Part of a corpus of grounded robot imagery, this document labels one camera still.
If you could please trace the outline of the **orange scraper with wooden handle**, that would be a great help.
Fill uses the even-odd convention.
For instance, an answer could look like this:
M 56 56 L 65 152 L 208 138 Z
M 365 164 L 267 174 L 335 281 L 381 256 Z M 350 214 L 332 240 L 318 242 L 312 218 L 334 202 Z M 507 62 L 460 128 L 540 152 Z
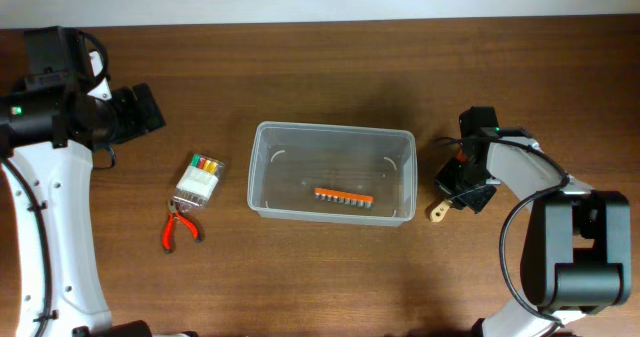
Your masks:
M 441 222 L 446 216 L 447 212 L 452 206 L 452 202 L 448 199 L 444 199 L 437 205 L 434 205 L 429 213 L 429 220 L 433 223 Z

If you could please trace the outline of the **clear case of coloured bits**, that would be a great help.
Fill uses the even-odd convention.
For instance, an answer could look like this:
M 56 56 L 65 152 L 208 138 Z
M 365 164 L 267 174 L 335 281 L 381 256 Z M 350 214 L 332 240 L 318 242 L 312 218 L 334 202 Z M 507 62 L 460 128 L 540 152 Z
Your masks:
M 194 154 L 178 181 L 172 200 L 181 212 L 207 205 L 223 175 L 225 164 L 202 154 Z

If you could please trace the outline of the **orange socket rail with sockets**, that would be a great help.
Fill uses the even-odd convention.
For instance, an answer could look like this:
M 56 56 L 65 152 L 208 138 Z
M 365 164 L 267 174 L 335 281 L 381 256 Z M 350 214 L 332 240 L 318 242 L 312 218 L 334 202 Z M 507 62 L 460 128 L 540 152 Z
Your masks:
M 314 196 L 319 200 L 358 208 L 371 208 L 374 204 L 373 196 L 326 188 L 315 188 Z

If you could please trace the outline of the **clear plastic container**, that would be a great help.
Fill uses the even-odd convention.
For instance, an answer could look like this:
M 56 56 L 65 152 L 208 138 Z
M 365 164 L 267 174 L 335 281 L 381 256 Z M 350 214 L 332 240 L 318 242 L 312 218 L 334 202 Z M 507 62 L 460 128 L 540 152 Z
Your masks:
M 371 208 L 319 200 L 315 188 L 374 197 Z M 416 213 L 417 151 L 406 130 L 265 121 L 248 175 L 248 206 L 265 218 L 399 226 Z

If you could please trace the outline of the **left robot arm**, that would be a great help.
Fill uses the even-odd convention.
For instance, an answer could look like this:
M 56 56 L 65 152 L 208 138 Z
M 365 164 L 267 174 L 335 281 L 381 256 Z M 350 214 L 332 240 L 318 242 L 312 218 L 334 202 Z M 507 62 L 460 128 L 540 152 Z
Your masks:
M 1 168 L 16 217 L 19 336 L 148 336 L 112 322 L 90 217 L 93 154 L 164 127 L 148 85 L 111 90 L 104 45 L 60 26 L 24 34 L 30 71 L 1 99 Z

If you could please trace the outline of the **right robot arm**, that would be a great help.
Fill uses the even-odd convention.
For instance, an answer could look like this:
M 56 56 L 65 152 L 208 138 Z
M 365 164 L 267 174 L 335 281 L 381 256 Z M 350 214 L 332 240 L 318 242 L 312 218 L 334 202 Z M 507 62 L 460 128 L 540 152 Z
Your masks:
M 460 114 L 460 135 L 442 137 L 457 154 L 438 172 L 441 201 L 430 213 L 483 210 L 500 184 L 518 198 L 499 236 L 499 262 L 511 300 L 471 328 L 480 337 L 554 336 L 632 292 L 631 206 L 598 191 L 545 154 L 522 128 L 500 127 L 490 106 Z

